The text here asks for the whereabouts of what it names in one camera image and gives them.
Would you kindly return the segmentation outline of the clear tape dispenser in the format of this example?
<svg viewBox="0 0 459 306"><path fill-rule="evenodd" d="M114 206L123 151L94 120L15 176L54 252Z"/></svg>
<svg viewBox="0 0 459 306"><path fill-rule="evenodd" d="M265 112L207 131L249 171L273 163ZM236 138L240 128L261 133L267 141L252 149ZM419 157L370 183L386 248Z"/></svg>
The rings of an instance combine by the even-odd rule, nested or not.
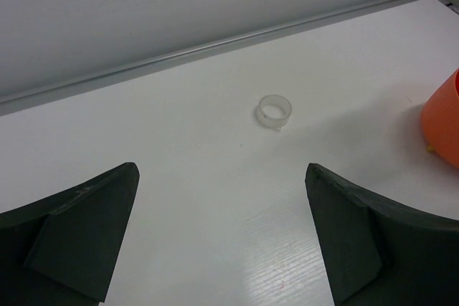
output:
<svg viewBox="0 0 459 306"><path fill-rule="evenodd" d="M260 99L255 116L264 128L281 131L290 120L292 112L293 107L287 98L271 94Z"/></svg>

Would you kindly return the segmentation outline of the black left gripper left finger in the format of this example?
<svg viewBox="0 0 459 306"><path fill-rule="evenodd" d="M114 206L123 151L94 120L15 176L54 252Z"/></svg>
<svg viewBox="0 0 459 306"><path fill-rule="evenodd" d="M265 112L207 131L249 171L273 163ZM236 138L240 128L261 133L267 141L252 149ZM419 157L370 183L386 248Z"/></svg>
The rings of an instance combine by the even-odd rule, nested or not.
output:
<svg viewBox="0 0 459 306"><path fill-rule="evenodd" d="M2 305L105 301L140 173L123 163L1 214Z"/></svg>

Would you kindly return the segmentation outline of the yellow eraser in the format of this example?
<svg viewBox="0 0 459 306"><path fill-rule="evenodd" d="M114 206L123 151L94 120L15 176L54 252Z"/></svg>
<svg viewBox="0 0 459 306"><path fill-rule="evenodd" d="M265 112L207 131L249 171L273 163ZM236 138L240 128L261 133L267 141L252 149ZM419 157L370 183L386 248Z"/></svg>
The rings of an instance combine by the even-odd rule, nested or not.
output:
<svg viewBox="0 0 459 306"><path fill-rule="evenodd" d="M428 146L426 147L426 151L427 151L428 153L433 153L435 150L434 150L434 148L433 148L431 145L428 145Z"/></svg>

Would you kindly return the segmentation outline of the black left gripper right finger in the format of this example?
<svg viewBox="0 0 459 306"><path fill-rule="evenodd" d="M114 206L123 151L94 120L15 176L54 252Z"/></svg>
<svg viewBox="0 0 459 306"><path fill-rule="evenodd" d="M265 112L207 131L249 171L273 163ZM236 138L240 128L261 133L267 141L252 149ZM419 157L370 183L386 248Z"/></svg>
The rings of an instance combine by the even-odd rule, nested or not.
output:
<svg viewBox="0 0 459 306"><path fill-rule="evenodd" d="M305 184L335 305L458 304L458 221L317 163L308 165Z"/></svg>

